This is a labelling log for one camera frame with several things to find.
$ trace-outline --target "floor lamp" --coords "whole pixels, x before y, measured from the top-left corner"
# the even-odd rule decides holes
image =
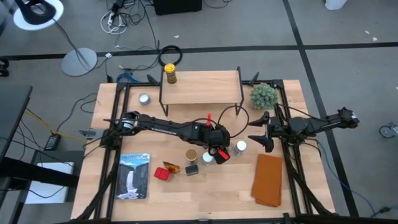
[[[63,14],[63,4],[59,0],[30,0],[27,3],[15,0],[15,2],[19,8],[14,14],[14,23],[20,29],[35,31],[55,24],[65,34],[57,22]],[[62,71],[74,77],[90,72],[98,61],[95,51],[89,48],[78,49],[72,42],[69,43],[74,50],[63,58]]]

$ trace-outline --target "gray carpet floor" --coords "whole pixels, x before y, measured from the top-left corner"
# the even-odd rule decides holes
[[[221,0],[207,1],[217,6],[222,3]],[[129,49],[154,45],[146,20],[129,27],[119,39],[105,34],[100,27],[100,18],[107,11],[105,0],[62,2],[65,12],[59,23],[79,47],[109,52],[118,50],[115,45]],[[322,0],[290,0],[289,3],[305,45],[398,42],[397,1],[348,0],[339,11],[328,11]],[[222,9],[203,6],[200,12],[168,16],[156,16],[153,9],[147,10],[161,46],[296,45],[284,3],[280,0],[232,0]],[[21,30],[0,4],[0,24],[2,22],[5,29],[0,35],[0,56],[65,54],[71,51],[56,27],[35,32]],[[326,112],[335,113],[346,106],[361,120],[356,129],[333,131],[352,189],[365,196],[376,210],[398,206],[398,178],[395,174],[398,170],[398,138],[385,139],[378,133],[380,126],[390,121],[398,122],[398,48],[307,50],[306,53]],[[76,100],[98,91],[99,84],[106,82],[106,73],[116,78],[123,72],[119,65],[150,65],[155,58],[155,55],[115,56],[107,61],[106,70],[102,66],[82,77],[64,75],[60,69],[62,59],[13,60],[9,68],[10,77],[0,78],[0,82],[32,85],[28,107],[50,126],[57,127],[68,116]],[[164,60],[175,58],[177,55],[170,54]],[[319,116],[298,50],[188,53],[184,54],[178,69],[233,70],[237,66],[242,68],[243,79],[246,80],[256,72],[260,72],[261,79],[300,80],[309,112]],[[135,72],[134,76],[145,81],[147,74],[159,79],[160,67]],[[92,110],[93,105],[87,105],[86,109]],[[23,120],[43,146],[50,132],[29,116],[24,116]],[[90,121],[91,115],[77,108],[72,118],[62,126],[62,131],[76,135],[79,129],[87,128]],[[320,134],[319,140],[326,146],[334,167],[325,135]],[[59,150],[82,150],[81,143],[63,138]],[[7,156],[19,158],[21,153],[22,147],[12,144]],[[30,161],[31,157],[32,152],[27,151],[24,161]],[[328,170],[326,162],[323,163],[336,211],[348,215],[341,185]],[[0,223],[7,223],[17,194],[8,193],[0,210],[0,217],[5,218]],[[372,215],[366,201],[355,194],[354,199],[362,217]],[[71,210],[71,202],[26,205],[19,223],[65,222]],[[378,217],[398,219],[398,210]]]

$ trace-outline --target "black desk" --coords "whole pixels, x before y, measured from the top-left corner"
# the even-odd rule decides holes
[[[36,166],[34,164],[37,163],[38,151],[34,154],[33,164],[5,156],[26,109],[31,91],[32,87],[29,85],[6,85],[0,83],[0,189],[2,190],[0,191],[0,207],[7,194],[5,190],[15,188],[25,190],[19,195],[17,207],[11,216],[11,223],[17,223],[18,221],[27,195],[26,190],[29,189],[31,180],[74,188],[77,186],[80,172],[79,168],[73,171],[73,175],[70,175]],[[81,167],[81,158],[83,157],[83,152],[81,151],[52,151],[45,153],[63,162],[74,162],[75,167]],[[43,156],[43,159],[43,162],[58,162],[47,156]]]
[[[3,160],[11,139],[18,127],[29,101],[32,87],[29,85],[6,85],[0,83],[0,162]],[[8,189],[10,177],[0,178],[0,189]],[[6,192],[0,192],[0,206]]]

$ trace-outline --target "yellow jar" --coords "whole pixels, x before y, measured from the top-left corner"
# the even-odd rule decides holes
[[[175,76],[175,65],[172,63],[168,63],[164,66],[164,71],[167,75],[167,82],[170,84],[174,84],[177,82],[177,77]]]

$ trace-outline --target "book cover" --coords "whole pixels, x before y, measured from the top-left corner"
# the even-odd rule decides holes
[[[117,199],[144,199],[147,197],[149,160],[148,153],[121,155],[116,186]]]

